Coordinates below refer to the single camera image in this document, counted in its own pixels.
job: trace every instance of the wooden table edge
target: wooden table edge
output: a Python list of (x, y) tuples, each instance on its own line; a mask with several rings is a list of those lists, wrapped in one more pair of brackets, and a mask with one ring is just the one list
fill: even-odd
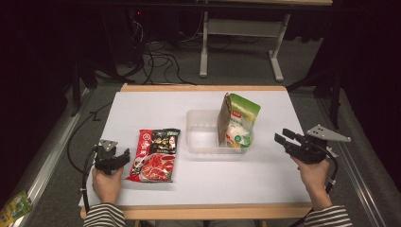
[[(302, 218), (311, 209), (310, 202), (250, 204), (250, 205), (196, 205), (196, 206), (118, 206), (125, 219), (266, 219)], [(85, 208), (80, 211), (86, 218)]]
[(209, 0), (209, 2), (261, 3), (261, 4), (314, 6), (314, 7), (326, 7), (326, 6), (329, 7), (333, 5), (332, 0)]
[(286, 91), (284, 86), (251, 85), (128, 85), (120, 92)]

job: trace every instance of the white metal frame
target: white metal frame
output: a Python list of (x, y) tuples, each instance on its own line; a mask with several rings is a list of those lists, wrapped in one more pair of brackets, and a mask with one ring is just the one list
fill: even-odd
[(200, 54), (200, 77), (207, 77), (207, 36), (209, 34), (242, 35), (257, 37), (276, 37), (273, 50), (269, 50), (269, 58), (276, 81), (284, 81), (277, 55), (286, 34), (290, 14), (286, 14), (282, 22), (260, 22), (240, 20), (209, 19), (209, 13), (203, 13), (203, 42)]

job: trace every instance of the white tabletop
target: white tabletop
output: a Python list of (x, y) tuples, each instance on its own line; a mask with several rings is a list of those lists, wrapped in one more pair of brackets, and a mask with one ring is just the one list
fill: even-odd
[[(218, 110), (225, 93), (236, 93), (259, 104), (254, 141), (244, 155), (200, 157), (188, 152), (185, 115), (189, 110)], [(275, 204), (310, 202), (297, 166), (274, 142), (283, 128), (303, 133), (287, 91), (120, 92), (101, 139), (118, 142), (117, 154), (129, 148), (130, 172), (139, 130), (177, 128), (173, 183), (135, 183), (124, 180), (117, 205), (169, 206), (213, 204)], [(91, 205), (99, 203), (88, 178)]]

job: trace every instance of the yellow package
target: yellow package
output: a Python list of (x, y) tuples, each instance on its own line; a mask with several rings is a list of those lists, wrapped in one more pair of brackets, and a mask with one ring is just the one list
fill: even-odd
[(6, 202), (0, 211), (0, 227), (7, 227), (12, 222), (26, 214), (31, 208), (26, 192), (21, 191)]

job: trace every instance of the black cable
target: black cable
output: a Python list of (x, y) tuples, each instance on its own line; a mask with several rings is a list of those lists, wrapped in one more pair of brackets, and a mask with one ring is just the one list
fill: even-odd
[(262, 43), (263, 41), (267, 40), (268, 37), (247, 37), (247, 36), (240, 36), (240, 35), (235, 35), (235, 36), (225, 36), (225, 35), (217, 35), (215, 36), (216, 39), (222, 40), (222, 41), (228, 41), (231, 44), (257, 44), (257, 43)]
[[(314, 148), (318, 148), (320, 150), (323, 150), (331, 159), (331, 161), (333, 161), (334, 163), (334, 170), (333, 173), (331, 174), (330, 180), (328, 181), (325, 191), (327, 193), (327, 195), (330, 193), (330, 190), (333, 188), (333, 185), (336, 183), (336, 176), (337, 176), (337, 172), (339, 171), (339, 163), (337, 162), (336, 158), (333, 157), (333, 155), (327, 151), (327, 149), (325, 148), (321, 148), (320, 146), (315, 145)], [(296, 222), (294, 222), (293, 224), (291, 224), (289, 227), (296, 227), (302, 223), (305, 222), (306, 217), (313, 212), (313, 208), (310, 209), (309, 212), (307, 212), (307, 214), (303, 217), (300, 218), (299, 220), (297, 220)]]
[[(167, 82), (173, 83), (166, 76), (166, 71), (173, 65), (173, 61), (168, 56), (166, 56), (166, 54), (164, 54), (162, 52), (155, 52), (155, 53), (156, 54), (151, 54), (150, 55), (151, 59), (148, 60), (148, 65), (151, 65), (153, 67), (162, 67), (162, 66), (165, 66), (165, 65), (168, 64), (168, 66), (166, 67), (166, 69), (165, 69), (165, 71), (163, 73), (163, 76), (165, 77), (165, 80)], [(151, 63), (152, 60), (157, 60), (157, 59), (163, 59), (163, 60), (165, 60), (165, 62), (160, 63), (158, 65), (154, 65), (154, 63), (153, 64)]]
[[(162, 46), (150, 50), (150, 46), (151, 46), (152, 44), (162, 44)], [(156, 41), (156, 42), (151, 42), (151, 43), (148, 44), (148, 52), (150, 52), (150, 51), (151, 51), (151, 52), (159, 52), (160, 50), (165, 49), (165, 48), (166, 48), (166, 42), (157, 42), (157, 41)]]
[(185, 39), (185, 40), (180, 40), (180, 44), (184, 44), (186, 46), (194, 46), (194, 45), (187, 45), (187, 44), (185, 44), (185, 42), (190, 42), (190, 41), (196, 40), (199, 37), (203, 36), (203, 34), (201, 34), (201, 35), (198, 34), (199, 31), (201, 30), (202, 22), (203, 22), (203, 12), (200, 13), (200, 22), (198, 24), (197, 30), (194, 32), (194, 34), (190, 38)]
[(142, 58), (142, 56), (139, 58), (138, 63), (136, 64), (135, 68), (130, 70), (130, 72), (124, 74), (124, 75), (117, 75), (117, 74), (113, 74), (111, 72), (106, 73), (107, 77), (103, 77), (99, 74), (96, 74), (96, 77), (99, 79), (110, 79), (110, 80), (117, 80), (120, 82), (127, 82), (127, 83), (134, 83), (135, 80), (132, 79), (128, 79), (128, 77), (135, 75), (137, 72), (139, 72), (139, 70), (141, 70), (144, 67), (144, 59)]
[(166, 54), (166, 55), (167, 55), (167, 56), (170, 56), (171, 58), (173, 58), (173, 60), (174, 60), (175, 63), (177, 64), (177, 78), (178, 78), (182, 83), (197, 85), (197, 84), (195, 84), (195, 83), (193, 83), (193, 82), (186, 81), (186, 80), (182, 79), (182, 78), (180, 77), (180, 65), (178, 64), (177, 59), (176, 59), (176, 58), (174, 57), (174, 55), (172, 55), (172, 54)]
[(68, 161), (70, 162), (71, 166), (73, 166), (74, 169), (76, 169), (78, 172), (84, 174), (86, 173), (86, 171), (84, 171), (85, 169), (80, 169), (78, 166), (76, 166), (71, 158), (71, 152), (70, 152), (70, 147), (71, 147), (71, 141), (73, 140), (74, 136), (77, 134), (78, 130), (92, 117), (92, 116), (96, 116), (98, 112), (100, 112), (101, 110), (103, 110), (104, 108), (106, 108), (107, 106), (111, 105), (112, 102), (107, 103), (106, 105), (100, 107), (99, 109), (97, 109), (97, 111), (95, 112), (90, 112), (90, 115), (88, 117), (86, 117), (80, 124), (79, 126), (77, 126), (77, 128), (71, 133), (70, 138), (68, 139), (67, 142), (67, 157), (68, 157)]
[(91, 170), (91, 168), (88, 167), (88, 163), (89, 163), (89, 160), (92, 157), (92, 155), (96, 152), (97, 152), (97, 146), (95, 146), (91, 150), (91, 152), (88, 154), (88, 156), (86, 157), (85, 165), (83, 167), (83, 169), (85, 169), (85, 172), (82, 173), (82, 188), (80, 190), (82, 191), (83, 204), (85, 206), (85, 211), (87, 214), (88, 214), (90, 208), (89, 208), (88, 193), (87, 193), (87, 188), (86, 188), (86, 178), (89, 175), (89, 170)]
[(322, 70), (321, 72), (312, 74), (310, 76), (307, 76), (306, 78), (303, 78), (301, 80), (298, 80), (298, 81), (290, 84), (289, 86), (286, 87), (286, 89), (287, 89), (288, 92), (292, 92), (295, 89), (304, 86), (304, 84), (311, 83), (311, 82), (315, 81), (315, 79), (319, 79), (322, 75), (325, 75), (325, 74), (330, 73), (332, 71), (333, 71), (332, 68)]
[(148, 54), (150, 55), (150, 60), (151, 60), (151, 66), (150, 66), (150, 72), (149, 74), (147, 73), (147, 71), (145, 70), (145, 67), (143, 68), (145, 75), (147, 76), (147, 79), (142, 83), (142, 85), (145, 85), (148, 83), (148, 81), (150, 81), (150, 83), (153, 85), (153, 81), (150, 79), (151, 73), (153, 72), (153, 65), (154, 65), (154, 59), (153, 56), (151, 55), (150, 51), (149, 51), (149, 45), (147, 45), (147, 50), (148, 50)]
[(93, 69), (100, 70), (101, 72), (105, 73), (107, 76), (109, 76), (109, 77), (111, 77), (113, 79), (116, 79), (118, 81), (125, 82), (125, 83), (135, 83), (134, 79), (127, 79), (126, 77), (132, 76), (133, 74), (135, 74), (137, 71), (139, 71), (141, 69), (141, 66), (139, 65), (138, 67), (136, 67), (135, 69), (131, 70), (130, 72), (128, 72), (124, 76), (120, 76), (116, 72), (110, 71), (106, 67), (103, 67), (102, 65), (97, 64), (97, 63), (95, 63), (95, 62), (93, 62), (91, 60), (83, 59), (83, 61), (86, 64), (88, 64), (89, 66), (91, 66)]

